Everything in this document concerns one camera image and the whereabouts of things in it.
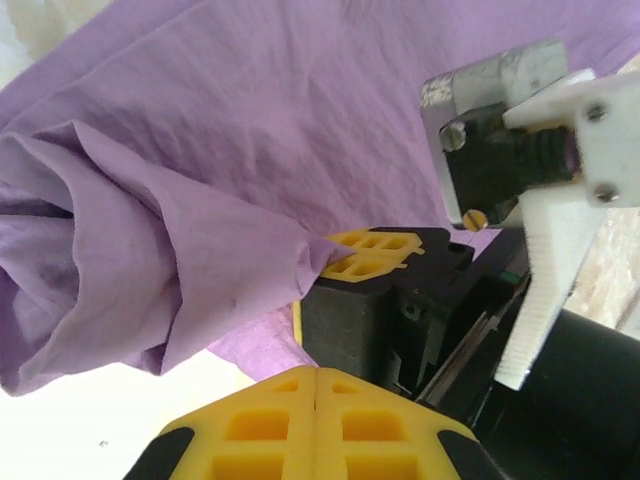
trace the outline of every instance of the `crumpled fabric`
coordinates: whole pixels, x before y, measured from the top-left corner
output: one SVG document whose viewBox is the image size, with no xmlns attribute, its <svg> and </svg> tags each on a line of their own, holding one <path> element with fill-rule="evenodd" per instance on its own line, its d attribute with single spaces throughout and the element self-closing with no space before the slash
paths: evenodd
<svg viewBox="0 0 640 480">
<path fill-rule="evenodd" d="M 550 36 L 608 74 L 639 27 L 633 0 L 116 1 L 0 94 L 2 387 L 309 363 L 286 305 L 346 253 L 322 237 L 447 225 L 422 83 Z"/>
</svg>

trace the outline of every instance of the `lavender fabric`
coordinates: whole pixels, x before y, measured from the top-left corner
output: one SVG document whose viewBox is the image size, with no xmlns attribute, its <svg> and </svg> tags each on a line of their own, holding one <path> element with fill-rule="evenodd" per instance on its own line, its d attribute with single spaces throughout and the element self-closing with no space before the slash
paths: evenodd
<svg viewBox="0 0 640 480">
<path fill-rule="evenodd" d="M 118 0 L 0 94 L 0 383 L 206 348 L 310 359 L 286 305 L 322 236 L 444 226 L 422 82 L 546 37 L 640 51 L 635 0 Z M 491 234 L 454 233 L 483 248 Z"/>
</svg>

